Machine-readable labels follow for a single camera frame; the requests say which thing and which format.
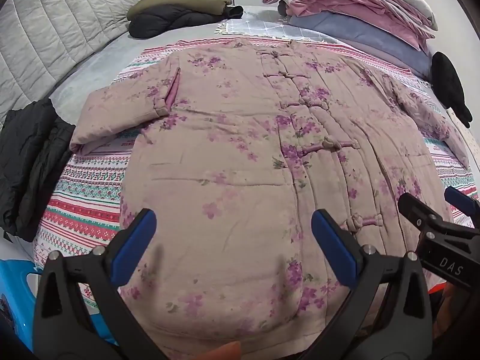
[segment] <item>pink and green striped blanket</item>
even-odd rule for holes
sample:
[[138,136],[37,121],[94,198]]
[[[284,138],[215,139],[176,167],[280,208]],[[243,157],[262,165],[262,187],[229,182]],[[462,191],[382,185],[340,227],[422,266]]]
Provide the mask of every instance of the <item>pink and green striped blanket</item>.
[[[116,81],[130,77],[174,51],[199,45],[226,43],[232,39],[235,38],[190,42],[180,40],[176,44],[146,49],[119,73]],[[288,40],[257,36],[247,37],[247,39],[253,44],[269,47],[288,42]],[[351,56],[375,66],[402,81],[437,109],[435,103],[423,90],[423,83],[408,70],[341,44],[307,43],[307,45]],[[88,155],[74,154],[71,157],[51,196],[34,240],[35,263],[38,266],[44,265],[48,254],[53,250],[61,251],[64,256],[87,254],[96,245],[108,244],[120,230],[122,180],[136,135],[136,130],[124,132],[114,141]],[[471,171],[462,166],[443,142],[429,137],[426,133],[423,135],[445,187],[456,187],[469,196],[477,198],[477,188]],[[453,207],[452,211],[457,224],[473,227],[470,218]],[[81,290],[87,303],[95,306],[90,289],[87,286],[81,286]]]

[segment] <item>jacket sleeve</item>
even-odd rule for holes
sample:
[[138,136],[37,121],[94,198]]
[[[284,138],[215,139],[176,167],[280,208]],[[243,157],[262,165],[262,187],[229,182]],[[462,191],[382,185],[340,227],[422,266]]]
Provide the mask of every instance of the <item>jacket sleeve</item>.
[[458,130],[446,118],[436,112],[425,99],[409,90],[396,80],[388,77],[392,95],[398,105],[410,116],[419,128],[438,140],[444,141],[465,168],[469,168],[467,148]]
[[91,93],[73,132],[70,150],[87,154],[119,132],[168,115],[179,75],[175,53],[128,79]]

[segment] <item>black jacket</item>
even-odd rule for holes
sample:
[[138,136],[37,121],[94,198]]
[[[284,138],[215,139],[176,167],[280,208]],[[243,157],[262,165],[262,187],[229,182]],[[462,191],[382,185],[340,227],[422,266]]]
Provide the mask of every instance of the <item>black jacket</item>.
[[226,7],[222,15],[195,12],[180,5],[156,5],[136,15],[128,27],[133,38],[148,39],[169,30],[217,23],[224,19],[240,19],[243,8]]
[[33,241],[71,156],[74,129],[50,99],[7,113],[0,132],[0,227],[6,232]]

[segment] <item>gray headboard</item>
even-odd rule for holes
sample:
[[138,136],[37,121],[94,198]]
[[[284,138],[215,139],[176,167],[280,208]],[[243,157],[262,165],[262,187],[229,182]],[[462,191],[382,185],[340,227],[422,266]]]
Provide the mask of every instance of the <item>gray headboard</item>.
[[0,10],[0,128],[79,62],[127,31],[139,0],[6,0]]

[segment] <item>metal screw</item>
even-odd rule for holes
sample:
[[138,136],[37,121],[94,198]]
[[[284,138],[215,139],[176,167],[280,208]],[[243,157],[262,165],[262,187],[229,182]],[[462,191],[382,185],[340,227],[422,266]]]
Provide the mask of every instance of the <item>metal screw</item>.
[[411,261],[417,261],[419,257],[414,251],[409,251],[406,256],[411,260]]
[[49,254],[49,260],[56,260],[58,257],[60,257],[62,254],[58,250],[54,250]]
[[105,253],[105,246],[103,245],[97,245],[92,249],[92,253],[95,256],[101,256],[102,254]]
[[367,244],[367,245],[363,245],[363,251],[367,253],[369,256],[371,256],[372,254],[375,254],[377,250],[375,249],[375,246]]

